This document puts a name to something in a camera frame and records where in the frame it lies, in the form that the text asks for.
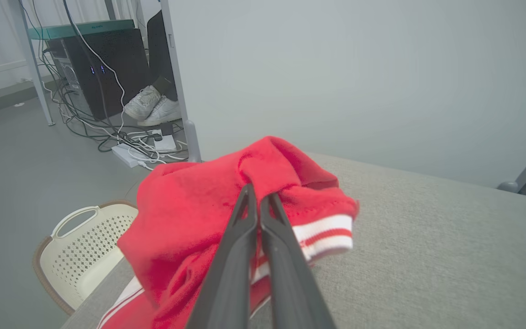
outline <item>white wall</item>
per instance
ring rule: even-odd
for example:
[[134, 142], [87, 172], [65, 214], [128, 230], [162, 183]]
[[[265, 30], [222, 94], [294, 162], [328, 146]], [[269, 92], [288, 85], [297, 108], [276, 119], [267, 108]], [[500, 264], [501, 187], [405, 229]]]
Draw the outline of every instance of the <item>white wall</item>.
[[170, 0], [203, 158], [265, 135], [496, 187], [526, 165], [526, 1]]
[[[113, 0], [117, 19], [132, 19], [138, 0]], [[75, 23], [84, 21], [104, 21], [109, 15], [104, 0], [68, 0], [68, 7]], [[34, 6], [43, 26], [69, 24], [62, 0], [23, 0], [23, 5], [35, 27], [39, 27]], [[8, 0], [0, 0], [0, 89], [10, 85], [31, 80], [25, 58], [21, 52], [17, 33], [10, 21]], [[38, 41], [33, 42], [35, 52], [38, 52]], [[40, 66], [40, 73], [48, 75], [48, 71]]]

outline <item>basket handle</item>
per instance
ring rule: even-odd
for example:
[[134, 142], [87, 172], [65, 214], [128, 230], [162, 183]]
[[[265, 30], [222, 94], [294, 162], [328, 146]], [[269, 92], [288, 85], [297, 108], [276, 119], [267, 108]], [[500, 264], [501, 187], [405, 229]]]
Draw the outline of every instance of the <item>basket handle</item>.
[[[66, 223], [68, 223], [71, 219], [73, 219], [74, 217], [78, 216], [78, 215], [81, 215], [81, 214], [84, 214], [85, 212], [87, 211], [94, 211], [95, 214], [90, 216], [90, 218], [88, 218], [87, 220], [85, 220], [84, 222], [80, 223], [79, 226], [71, 229], [70, 231], [68, 231], [66, 234], [60, 236], [58, 235], [58, 232], [60, 232], [60, 230], [62, 229], [62, 227], [64, 227], [64, 225]], [[56, 227], [54, 227], [54, 229], [52, 230], [52, 235], [50, 235], [50, 237], [52, 237], [52, 239], [56, 240], [56, 239], [61, 239], [61, 238], [64, 238], [66, 237], [68, 234], [71, 234], [72, 232], [74, 232], [75, 230], [77, 230], [79, 227], [81, 227], [82, 225], [86, 224], [88, 221], [90, 221], [91, 219], [95, 218], [96, 215], [99, 214], [99, 210], [100, 208], [98, 206], [90, 206], [90, 207], [84, 207], [84, 208], [80, 208], [79, 210], [77, 211], [74, 211], [72, 212], [71, 214], [69, 214], [68, 216], [64, 217], [64, 219], [62, 219], [60, 221], [60, 223], [58, 223], [58, 225], [56, 225]]]

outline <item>white curtain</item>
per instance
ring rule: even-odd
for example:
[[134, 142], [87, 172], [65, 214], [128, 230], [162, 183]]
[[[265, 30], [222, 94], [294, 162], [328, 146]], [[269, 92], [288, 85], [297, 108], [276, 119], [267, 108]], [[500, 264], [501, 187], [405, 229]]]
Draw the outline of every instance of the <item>white curtain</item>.
[[[136, 26], [142, 29], [142, 35], [146, 35], [142, 9], [141, 6], [137, 6], [138, 1], [113, 0], [113, 7], [117, 19], [133, 19]], [[35, 9], [44, 27], [69, 24], [62, 0], [23, 0], [22, 3], [35, 27], [40, 26], [35, 15]], [[67, 3], [75, 23], [109, 19], [104, 0], [67, 0]], [[19, 46], [17, 33], [10, 19], [8, 1], [0, 0], [0, 89], [32, 79]], [[37, 40], [33, 41], [33, 46], [35, 52], [38, 53]], [[43, 66], [40, 66], [40, 73], [42, 76], [49, 74]]]

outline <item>table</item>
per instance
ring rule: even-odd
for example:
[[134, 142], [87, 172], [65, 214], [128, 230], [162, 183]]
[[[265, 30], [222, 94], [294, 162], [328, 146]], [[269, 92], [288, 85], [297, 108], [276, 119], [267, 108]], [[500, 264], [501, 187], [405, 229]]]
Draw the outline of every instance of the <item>table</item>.
[[[340, 329], [526, 328], [526, 196], [311, 157], [361, 202], [353, 250], [313, 270]], [[63, 329], [95, 328], [132, 276], [122, 260]], [[268, 304], [250, 328], [271, 327]]]

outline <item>teal box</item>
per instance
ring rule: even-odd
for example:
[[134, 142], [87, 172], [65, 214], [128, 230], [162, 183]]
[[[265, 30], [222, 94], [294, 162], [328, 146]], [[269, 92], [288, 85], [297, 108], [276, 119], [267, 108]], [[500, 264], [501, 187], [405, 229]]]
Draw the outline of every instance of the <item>teal box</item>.
[[[133, 19], [119, 19], [116, 21], [89, 21], [87, 23], [77, 24], [77, 27], [82, 35], [90, 35], [92, 33], [134, 29], [135, 24], [133, 23]], [[41, 29], [39, 27], [36, 29], [31, 28], [27, 30], [27, 34], [30, 36], [30, 39], [35, 40], [50, 40], [75, 36], [73, 27], [70, 24], [42, 27]]]

